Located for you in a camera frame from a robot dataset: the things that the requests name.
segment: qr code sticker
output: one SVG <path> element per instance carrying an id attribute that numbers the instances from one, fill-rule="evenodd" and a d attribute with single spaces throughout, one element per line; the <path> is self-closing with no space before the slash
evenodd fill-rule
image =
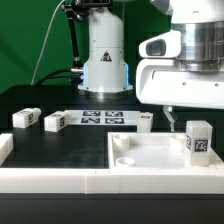
<path id="1" fill-rule="evenodd" d="M 99 124 L 100 123 L 100 118 L 85 118 L 83 117 L 81 120 L 82 124 Z"/>
<path id="2" fill-rule="evenodd" d="M 63 127 L 64 125 L 65 125 L 65 118 L 62 117 L 62 118 L 60 119 L 60 127 Z"/>
<path id="3" fill-rule="evenodd" d="M 101 114 L 100 111 L 84 111 L 83 116 L 87 117 L 99 117 Z"/>
<path id="4" fill-rule="evenodd" d="M 29 123 L 32 123 L 34 120 L 33 114 L 29 114 L 28 119 L 29 119 Z"/>
<path id="5" fill-rule="evenodd" d="M 122 111 L 106 111 L 106 117 L 123 117 Z"/>
<path id="6" fill-rule="evenodd" d="M 190 136 L 187 136 L 187 141 L 186 141 L 186 146 L 187 146 L 187 148 L 189 149 L 189 150 L 191 150 L 191 138 L 190 138 Z"/>
<path id="7" fill-rule="evenodd" d="M 106 118 L 105 119 L 106 124 L 124 124 L 123 118 Z"/>
<path id="8" fill-rule="evenodd" d="M 195 152 L 207 152 L 208 140 L 195 140 Z"/>

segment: white cube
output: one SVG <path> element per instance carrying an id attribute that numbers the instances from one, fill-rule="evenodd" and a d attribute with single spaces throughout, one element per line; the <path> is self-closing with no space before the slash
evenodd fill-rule
<path id="1" fill-rule="evenodd" d="M 44 118 L 45 131 L 58 132 L 69 124 L 71 115 L 68 111 L 57 111 Z"/>
<path id="2" fill-rule="evenodd" d="M 26 108 L 12 115 L 14 128 L 27 128 L 36 123 L 41 114 L 39 108 Z"/>
<path id="3" fill-rule="evenodd" d="M 152 113 L 140 113 L 137 121 L 137 132 L 138 133 L 150 133 L 153 123 Z"/>
<path id="4" fill-rule="evenodd" d="M 208 166 L 212 126 L 206 121 L 188 121 L 186 136 L 185 162 L 190 165 Z"/>

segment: circular hole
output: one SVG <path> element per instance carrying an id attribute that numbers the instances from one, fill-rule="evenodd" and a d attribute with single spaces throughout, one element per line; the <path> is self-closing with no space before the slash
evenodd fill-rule
<path id="1" fill-rule="evenodd" d="M 116 159 L 115 162 L 116 166 L 122 166 L 122 167 L 132 167 L 135 166 L 135 160 L 129 157 L 121 157 Z"/>

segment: table surface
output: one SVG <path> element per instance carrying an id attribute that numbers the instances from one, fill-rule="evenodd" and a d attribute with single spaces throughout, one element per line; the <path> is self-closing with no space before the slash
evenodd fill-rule
<path id="1" fill-rule="evenodd" d="M 65 86 L 15 86 L 0 95 L 0 132 L 14 134 L 15 149 L 3 167 L 107 168 L 107 133 L 135 132 L 135 126 L 68 126 L 58 133 L 44 131 L 43 118 L 64 110 L 129 110 L 154 113 L 153 131 L 170 131 L 161 106 L 141 105 L 134 96 L 97 100 L 78 96 Z M 13 129 L 11 116 L 39 107 L 40 122 Z M 213 145 L 223 147 L 222 111 L 178 108 L 178 131 L 186 120 L 213 124 Z M 3 223 L 221 223 L 223 195 L 55 195 L 0 194 Z"/>

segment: black pole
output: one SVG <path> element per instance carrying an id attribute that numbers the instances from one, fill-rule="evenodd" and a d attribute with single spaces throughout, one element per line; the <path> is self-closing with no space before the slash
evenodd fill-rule
<path id="1" fill-rule="evenodd" d="M 76 30 L 74 24 L 74 10 L 70 5 L 64 5 L 64 11 L 67 15 L 71 41 L 72 41 L 72 52 L 73 52 L 73 66 L 74 67 L 82 67 L 82 62 L 79 57 L 79 49 L 78 49 L 78 42 L 76 37 Z"/>

